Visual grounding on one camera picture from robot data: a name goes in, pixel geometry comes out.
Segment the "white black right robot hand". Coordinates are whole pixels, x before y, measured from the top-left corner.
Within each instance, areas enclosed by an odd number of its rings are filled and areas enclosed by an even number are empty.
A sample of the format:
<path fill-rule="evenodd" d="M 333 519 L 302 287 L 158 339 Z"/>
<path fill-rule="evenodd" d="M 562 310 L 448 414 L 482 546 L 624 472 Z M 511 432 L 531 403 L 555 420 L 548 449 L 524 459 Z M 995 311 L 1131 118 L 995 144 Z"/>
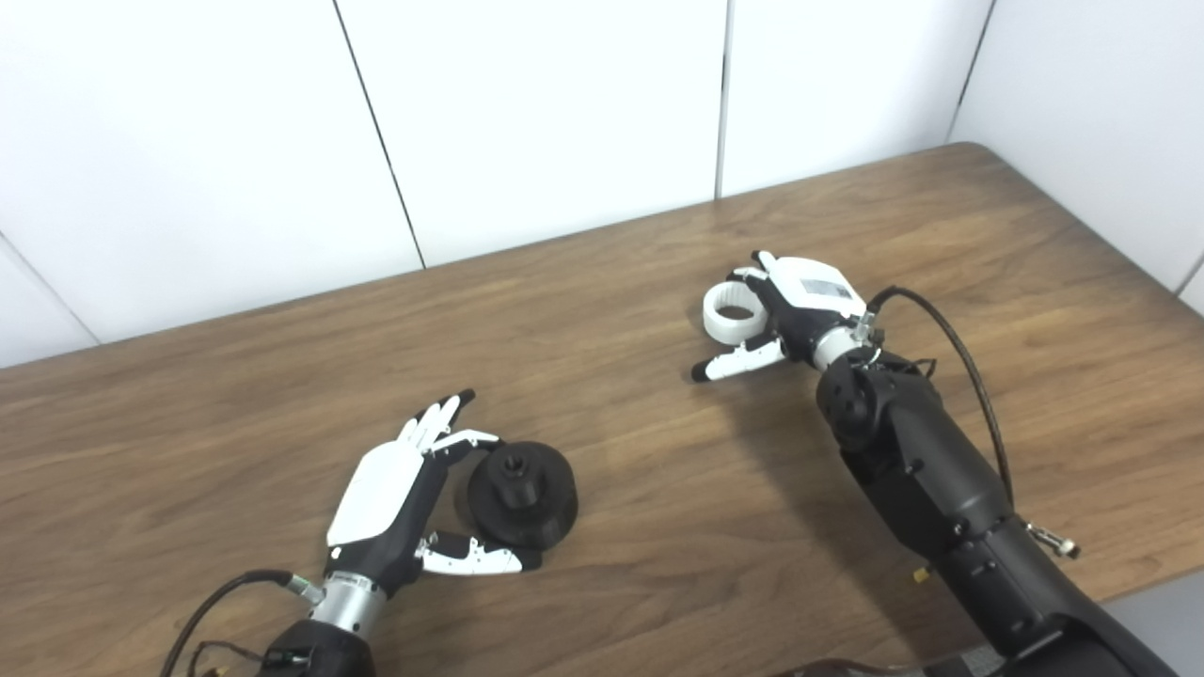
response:
<path fill-rule="evenodd" d="M 805 363 L 818 372 L 870 345 L 874 320 L 846 276 L 814 259 L 752 252 L 706 292 L 706 334 L 727 352 L 695 364 L 695 383 L 718 382 L 778 363 Z"/>

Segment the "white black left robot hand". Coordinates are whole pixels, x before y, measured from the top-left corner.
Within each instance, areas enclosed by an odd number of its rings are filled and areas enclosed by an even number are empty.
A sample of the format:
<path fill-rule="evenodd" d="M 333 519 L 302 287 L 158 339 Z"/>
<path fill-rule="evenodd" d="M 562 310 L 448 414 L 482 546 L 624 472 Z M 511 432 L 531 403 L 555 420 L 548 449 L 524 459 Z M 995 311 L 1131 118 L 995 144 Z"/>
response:
<path fill-rule="evenodd" d="M 424 573 L 479 577 L 542 566 L 538 551 L 424 531 L 452 466 L 470 451 L 502 445 L 491 432 L 453 429 L 474 396 L 466 389 L 430 404 L 395 438 L 358 460 L 327 526 L 323 597 L 309 612 L 314 622 L 368 638 L 388 600 Z"/>

